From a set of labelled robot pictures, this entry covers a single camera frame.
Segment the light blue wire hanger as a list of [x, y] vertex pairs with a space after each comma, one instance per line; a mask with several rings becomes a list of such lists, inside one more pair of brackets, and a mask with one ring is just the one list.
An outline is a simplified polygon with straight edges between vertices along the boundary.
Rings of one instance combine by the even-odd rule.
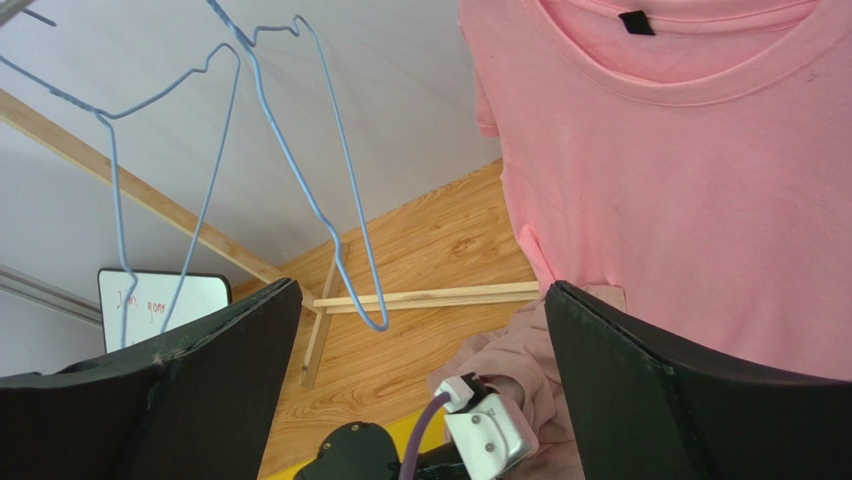
[[186, 72], [184, 72], [181, 76], [179, 76], [176, 80], [174, 80], [171, 84], [165, 87], [159, 93], [153, 95], [152, 97], [124, 110], [119, 113], [109, 113], [102, 108], [95, 107], [61, 89], [58, 87], [48, 83], [46, 80], [36, 76], [35, 74], [25, 70], [24, 68], [18, 66], [12, 61], [8, 60], [6, 57], [1, 58], [1, 63], [10, 67], [17, 73], [22, 74], [24, 77], [34, 81], [38, 85], [47, 89], [47, 91], [86, 111], [91, 113], [95, 119], [101, 123], [107, 130], [109, 141], [110, 141], [110, 156], [109, 156], [109, 165], [110, 165], [110, 184], [112, 188], [112, 197], [113, 197], [113, 210], [115, 217], [115, 226], [116, 226], [116, 237], [117, 237], [117, 246], [118, 246], [118, 258], [119, 264], [123, 270], [123, 272], [129, 277], [131, 283], [129, 288], [126, 290], [125, 297], [122, 301], [122, 310], [121, 310], [121, 330], [120, 330], [120, 347], [125, 348], [128, 346], [128, 324], [129, 324], [129, 314], [127, 313], [127, 308], [130, 305], [130, 300], [132, 299], [135, 290], [139, 283], [139, 278], [136, 272], [130, 267], [128, 259], [127, 259], [127, 248], [126, 248], [126, 236], [125, 236], [125, 225], [124, 225], [124, 211], [123, 211], [123, 200], [122, 187], [124, 186], [124, 181], [120, 179], [120, 164], [119, 164], [119, 155], [118, 155], [118, 142], [117, 136], [115, 133], [115, 128], [112, 124], [114, 120], [120, 120], [125, 117], [128, 117], [134, 113], [137, 113], [146, 107], [160, 101], [162, 98], [166, 97], [168, 94], [177, 89], [181, 84], [183, 84], [186, 80], [189, 79], [190, 76], [195, 74], [206, 74], [209, 72], [210, 64], [212, 59], [222, 50], [226, 50], [232, 54], [235, 59], [236, 67], [233, 77], [231, 96], [229, 99], [228, 107], [225, 114], [223, 130], [221, 133], [221, 138], [219, 141], [218, 151], [216, 158], [213, 163], [211, 176], [209, 179], [209, 183], [207, 186], [207, 191], [202, 203], [200, 216], [194, 221], [194, 230], [191, 232], [191, 240], [190, 245], [188, 247], [188, 251], [183, 262], [182, 269], [180, 271], [180, 275], [178, 277], [178, 281], [176, 284], [176, 288], [173, 293], [173, 297], [171, 300], [171, 306], [167, 310], [165, 320], [161, 324], [160, 333], [164, 333], [169, 325], [171, 317], [173, 315], [173, 311], [177, 306], [178, 300], [180, 298], [180, 294], [183, 288], [183, 284], [185, 282], [185, 278], [188, 274], [189, 267], [191, 265], [192, 259], [195, 254], [195, 250], [200, 238], [200, 234], [202, 231], [202, 227], [205, 224], [205, 217], [209, 208], [210, 201], [212, 199], [212, 194], [214, 192], [215, 184], [217, 181], [222, 157], [224, 154], [224, 149], [230, 129], [230, 123], [233, 113], [233, 108], [236, 99], [236, 91], [239, 84], [240, 72], [242, 68], [242, 62], [239, 54], [236, 49], [228, 43], [221, 43], [214, 47], [212, 51], [206, 56], [204, 65], [201, 67], [193, 67]]

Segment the dusty pink printed t shirt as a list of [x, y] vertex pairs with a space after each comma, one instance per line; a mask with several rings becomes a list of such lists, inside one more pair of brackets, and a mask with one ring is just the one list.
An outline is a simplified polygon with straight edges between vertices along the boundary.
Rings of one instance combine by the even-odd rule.
[[455, 356], [427, 376], [430, 390], [446, 378], [475, 373], [514, 400], [537, 435], [539, 449], [508, 479], [583, 479], [543, 299], [516, 311], [500, 330], [465, 340]]

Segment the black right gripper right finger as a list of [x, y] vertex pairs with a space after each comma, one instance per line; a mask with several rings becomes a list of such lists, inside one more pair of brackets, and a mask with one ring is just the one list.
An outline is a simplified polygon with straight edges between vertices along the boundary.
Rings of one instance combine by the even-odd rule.
[[851, 385], [742, 360], [569, 283], [545, 312], [589, 479], [847, 479]]

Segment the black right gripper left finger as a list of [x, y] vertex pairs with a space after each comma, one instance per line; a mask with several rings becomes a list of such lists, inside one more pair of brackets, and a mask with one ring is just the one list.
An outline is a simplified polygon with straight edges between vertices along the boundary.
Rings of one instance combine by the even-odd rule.
[[5, 479], [254, 479], [302, 311], [282, 279], [54, 374], [1, 381]]

